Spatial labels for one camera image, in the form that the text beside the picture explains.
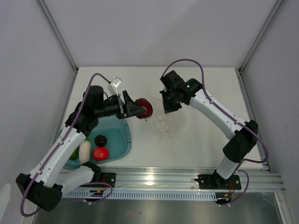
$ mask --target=gray wall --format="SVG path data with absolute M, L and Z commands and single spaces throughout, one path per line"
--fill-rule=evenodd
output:
M 257 121 L 299 212 L 299 1 L 288 0 L 245 70 Z
M 1 223 L 20 221 L 15 179 L 54 140 L 74 73 L 34 0 L 0 1 L 0 188 L 11 184 Z
M 239 67 L 275 2 L 46 0 L 79 67 Z

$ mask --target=red tomato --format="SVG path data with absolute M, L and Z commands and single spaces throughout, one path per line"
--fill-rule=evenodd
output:
M 96 161 L 106 160 L 109 157 L 109 151 L 105 147 L 98 147 L 93 151 L 93 158 Z

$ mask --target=blue tray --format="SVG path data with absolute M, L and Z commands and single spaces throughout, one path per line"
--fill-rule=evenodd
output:
M 109 150 L 109 158 L 104 161 L 95 161 L 93 159 L 93 151 L 97 148 L 94 139 L 99 134 L 107 138 L 105 147 Z M 94 164 L 119 160 L 126 156 L 131 149 L 131 132 L 128 123 L 125 119 L 119 120 L 116 116 L 100 118 L 99 124 L 91 131 L 88 140 L 92 145 L 89 161 Z M 79 162 L 79 157 L 77 157 L 74 161 L 68 160 L 64 168 L 75 169 L 80 166 L 81 163 Z

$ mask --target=red object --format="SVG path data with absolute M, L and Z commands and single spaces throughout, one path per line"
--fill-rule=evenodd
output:
M 139 119 L 147 119 L 153 115 L 153 107 L 151 106 L 150 102 L 147 101 L 145 98 L 140 98 L 135 101 L 140 107 L 146 110 L 145 114 L 136 116 Z
M 105 147 L 98 147 L 93 151 L 93 158 L 96 161 L 106 160 L 109 157 L 109 151 Z

